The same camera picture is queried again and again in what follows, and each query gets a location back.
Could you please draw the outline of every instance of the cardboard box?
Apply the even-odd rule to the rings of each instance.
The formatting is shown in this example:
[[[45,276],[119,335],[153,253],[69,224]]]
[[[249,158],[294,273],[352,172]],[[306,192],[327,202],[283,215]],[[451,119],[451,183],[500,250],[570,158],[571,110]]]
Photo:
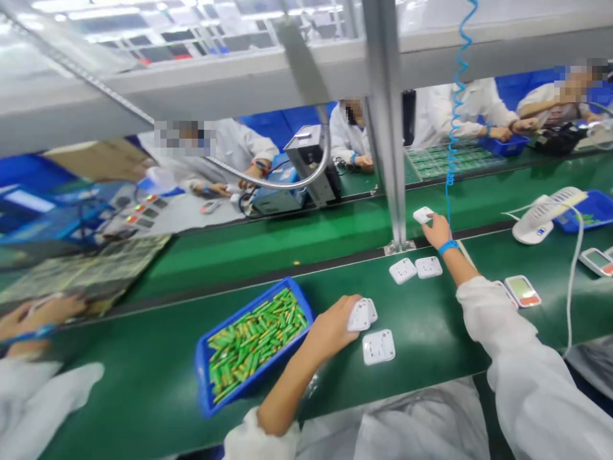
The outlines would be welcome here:
[[[149,158],[124,139],[74,144],[49,150],[43,155],[74,175],[93,181],[122,179],[138,182],[146,171],[142,163]]]

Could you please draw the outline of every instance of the white lab coat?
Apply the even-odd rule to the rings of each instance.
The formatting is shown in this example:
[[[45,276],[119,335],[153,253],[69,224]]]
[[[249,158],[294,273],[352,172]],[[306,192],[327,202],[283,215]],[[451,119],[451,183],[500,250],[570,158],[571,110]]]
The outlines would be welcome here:
[[[104,366],[87,364],[54,376],[58,362],[0,360],[0,459],[40,457],[64,419],[83,407]]]
[[[464,310],[468,334],[492,358],[487,379],[496,393],[502,432],[515,457],[610,459],[613,420],[577,390],[560,355],[536,338],[536,328],[517,313],[504,291],[477,277],[458,288],[457,299]],[[445,386],[442,391],[441,386],[420,390],[408,395],[410,409],[404,410],[397,410],[394,402],[389,410],[389,400],[385,400],[381,410],[362,416],[355,438],[333,430],[331,435],[338,437],[329,438],[333,442],[326,446],[333,449],[331,454],[324,454],[317,443],[312,445],[320,450],[314,453],[319,458],[354,460],[487,458],[482,415],[465,405],[471,398],[468,391]],[[254,409],[227,435],[225,458],[312,458],[307,455],[309,446],[300,438],[297,423],[282,438],[265,435],[257,425]],[[349,455],[335,456],[341,451]]]
[[[426,148],[449,141],[451,120],[453,118],[453,94],[458,86],[445,84],[419,88],[415,108],[415,140],[412,148]],[[468,84],[460,96],[464,105],[460,106],[458,129],[455,137],[459,139],[475,139],[483,125],[477,123],[482,115],[486,123],[492,126],[507,127],[516,119],[515,112],[506,108],[498,95],[494,79],[475,80]]]
[[[332,159],[340,158],[350,163],[354,152],[359,157],[366,155],[372,158],[366,128],[362,130],[358,125],[350,125],[345,107],[340,102],[330,114],[330,137]]]
[[[528,104],[550,101],[557,95],[559,95],[559,88],[555,84],[544,84],[530,91],[517,105],[517,111],[521,112]],[[547,126],[559,126],[569,121],[581,119],[582,113],[587,110],[589,110],[589,107],[586,103],[569,103],[540,112],[536,115],[536,118],[538,118],[539,127],[545,126],[545,124]]]
[[[173,135],[177,139],[178,136],[176,132],[168,134],[171,132],[169,130],[139,134],[138,138],[142,147],[160,166],[172,171],[177,184],[184,190],[214,183],[238,184],[239,178],[201,158],[206,155],[242,172],[251,166],[253,160],[272,162],[275,155],[279,154],[270,139],[231,118],[206,122],[205,129],[214,130],[215,133],[210,148],[167,147],[168,139],[162,137]]]

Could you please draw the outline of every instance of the blue bin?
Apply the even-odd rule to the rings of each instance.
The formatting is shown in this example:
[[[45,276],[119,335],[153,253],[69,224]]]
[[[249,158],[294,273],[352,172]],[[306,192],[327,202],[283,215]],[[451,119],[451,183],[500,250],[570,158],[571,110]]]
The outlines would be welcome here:
[[[602,227],[613,224],[613,199],[601,192],[600,190],[589,190],[587,199],[575,205],[577,211],[586,215],[593,215],[592,220],[599,220],[595,224],[585,225],[585,229]],[[557,219],[554,219],[556,225],[562,228],[566,233],[579,232],[579,222],[577,215],[573,210],[568,210]]]
[[[260,367],[254,373],[254,375],[242,382],[242,384],[240,384],[240,386],[237,387],[233,391],[233,393],[231,393],[222,401],[218,402],[217,405],[213,404],[213,399],[215,398],[215,395],[213,394],[213,385],[210,384],[211,379],[209,377],[209,359],[211,358],[211,356],[213,356],[215,350],[208,346],[208,339],[217,334],[221,329],[228,327],[229,325],[238,321],[247,313],[258,308],[265,301],[272,301],[273,297],[275,297],[275,295],[279,294],[279,292],[283,291],[285,288],[291,290],[294,293],[294,296],[298,301],[298,305],[304,312],[305,319],[307,322],[306,329],[304,329],[300,333],[300,335],[295,337],[294,340],[288,343],[284,348],[279,350],[279,352],[270,360],[268,360],[268,362],[266,362],[262,367]],[[198,340],[195,356],[196,374],[198,379],[198,399],[204,416],[206,418],[212,417],[213,415],[218,413],[224,406],[238,399],[238,397],[243,394],[248,387],[252,386],[254,383],[256,383],[256,381],[260,380],[260,378],[266,373],[266,371],[270,367],[274,366],[275,363],[283,359],[284,356],[287,356],[288,353],[292,353],[307,335],[307,332],[309,331],[309,329],[311,329],[314,320],[315,318],[313,312],[302,290],[293,279],[287,277],[283,278],[280,282],[275,284],[273,287],[271,287],[253,302],[249,303],[246,307],[243,307],[242,309],[238,310],[231,317],[226,319],[223,323],[215,326],[209,332],[204,334],[200,338],[200,340]]]
[[[513,155],[519,155],[529,141],[530,139],[527,137],[513,134],[511,140],[506,144],[498,139],[482,137],[479,139],[479,145],[499,157],[512,157]]]

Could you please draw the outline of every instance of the white desk fan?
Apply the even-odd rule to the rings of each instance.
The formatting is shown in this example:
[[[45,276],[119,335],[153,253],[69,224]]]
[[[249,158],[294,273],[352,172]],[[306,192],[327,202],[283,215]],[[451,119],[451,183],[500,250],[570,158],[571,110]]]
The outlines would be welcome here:
[[[541,195],[533,204],[515,210],[530,208],[513,226],[513,236],[527,245],[542,242],[553,230],[553,220],[586,198],[587,193],[576,187],[564,187],[551,196]]]
[[[584,221],[583,216],[577,211],[575,205],[587,198],[587,193],[577,187],[564,187],[551,196],[542,195],[534,203],[522,208],[509,211],[507,214],[517,220],[513,226],[513,236],[517,241],[526,245],[535,245],[542,242],[554,228],[553,220],[562,215],[566,210],[572,209],[579,221],[579,233],[577,234],[577,246],[570,264],[570,277],[568,279],[568,291],[566,293],[566,324],[568,325],[568,344],[566,356],[573,343],[573,327],[570,317],[570,307],[573,300],[573,284],[575,282],[575,269],[583,243]],[[522,218],[512,213],[528,209]]]

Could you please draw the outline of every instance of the circuit board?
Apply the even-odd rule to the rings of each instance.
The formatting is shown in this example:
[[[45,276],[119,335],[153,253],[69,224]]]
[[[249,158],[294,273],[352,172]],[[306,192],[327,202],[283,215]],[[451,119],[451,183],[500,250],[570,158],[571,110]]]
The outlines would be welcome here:
[[[170,235],[148,236],[108,244],[97,256],[48,259],[0,293],[0,312],[54,293],[78,294],[101,315],[144,271]]]
[[[463,141],[457,144],[456,154],[457,174],[500,166],[506,163],[504,157],[497,157],[489,151],[479,147],[476,142]],[[412,163],[421,180],[429,180],[447,174],[449,147],[436,146],[425,149],[406,150],[407,157]]]

